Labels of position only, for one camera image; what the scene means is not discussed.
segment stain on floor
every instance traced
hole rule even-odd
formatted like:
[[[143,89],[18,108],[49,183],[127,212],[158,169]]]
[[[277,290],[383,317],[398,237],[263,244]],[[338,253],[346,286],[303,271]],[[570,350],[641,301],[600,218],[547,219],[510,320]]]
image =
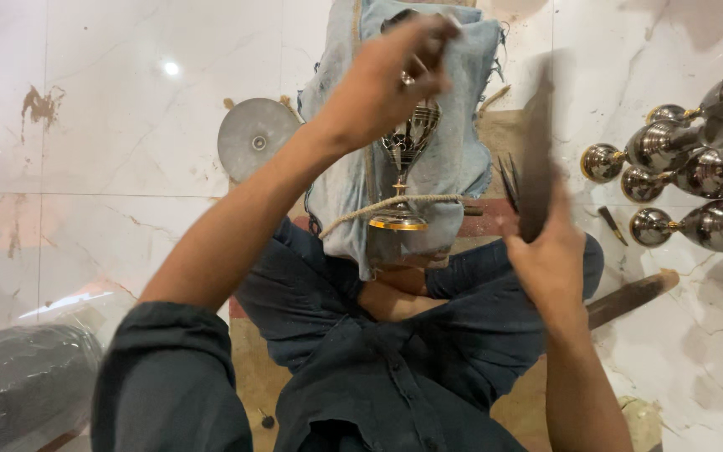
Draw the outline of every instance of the stain on floor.
[[[26,111],[30,110],[30,121],[33,124],[44,120],[44,130],[48,130],[58,118],[57,110],[60,101],[66,97],[66,90],[53,86],[49,93],[41,97],[35,86],[30,86],[30,91],[24,97],[21,108],[21,142],[24,143],[24,124],[26,123]]]

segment left hand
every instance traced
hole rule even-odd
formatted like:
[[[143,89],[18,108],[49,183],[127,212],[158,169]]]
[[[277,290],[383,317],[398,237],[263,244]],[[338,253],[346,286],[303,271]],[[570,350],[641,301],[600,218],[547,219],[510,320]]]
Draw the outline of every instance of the left hand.
[[[404,87],[401,72],[416,55],[431,60],[432,42],[456,37],[459,28],[441,15],[421,15],[364,43],[353,65],[312,121],[332,137],[343,154],[381,138],[406,120],[417,103],[451,86],[442,65],[411,73],[415,84]]]

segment dark shirt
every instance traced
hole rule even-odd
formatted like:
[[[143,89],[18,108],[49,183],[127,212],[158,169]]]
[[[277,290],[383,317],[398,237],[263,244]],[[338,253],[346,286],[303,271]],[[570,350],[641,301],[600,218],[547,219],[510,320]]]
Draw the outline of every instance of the dark shirt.
[[[424,364],[437,353],[442,366]],[[524,450],[489,418],[482,397],[465,392],[487,387],[466,362],[441,331],[346,317],[280,394],[276,450]],[[252,450],[235,387],[221,318],[193,306],[142,303],[102,363],[92,448]]]

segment dark pants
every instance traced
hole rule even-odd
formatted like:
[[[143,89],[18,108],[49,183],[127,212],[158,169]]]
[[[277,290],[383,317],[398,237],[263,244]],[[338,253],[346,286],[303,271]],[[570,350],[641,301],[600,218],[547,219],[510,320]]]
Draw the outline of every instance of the dark pants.
[[[603,267],[602,249],[588,236],[583,298],[595,293]],[[272,360],[295,373],[345,316],[371,324],[356,303],[362,285],[355,263],[327,256],[320,240],[285,218],[236,299],[267,340]],[[451,256],[445,269],[427,270],[426,286],[432,298],[447,298],[448,303],[400,324],[422,338],[428,345],[423,349],[452,347],[461,354],[489,384],[490,401],[508,393],[544,352],[543,323],[518,283],[503,241]],[[435,356],[403,353],[410,367],[438,372],[441,384],[459,383],[446,370],[431,370],[442,367],[430,362]]]

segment plastic wrap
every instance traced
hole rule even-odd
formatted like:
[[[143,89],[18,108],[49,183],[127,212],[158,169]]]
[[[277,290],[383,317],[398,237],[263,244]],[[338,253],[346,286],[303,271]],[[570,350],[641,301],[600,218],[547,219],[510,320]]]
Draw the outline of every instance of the plastic wrap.
[[[103,350],[85,319],[0,331],[0,450],[32,452],[86,426]]]

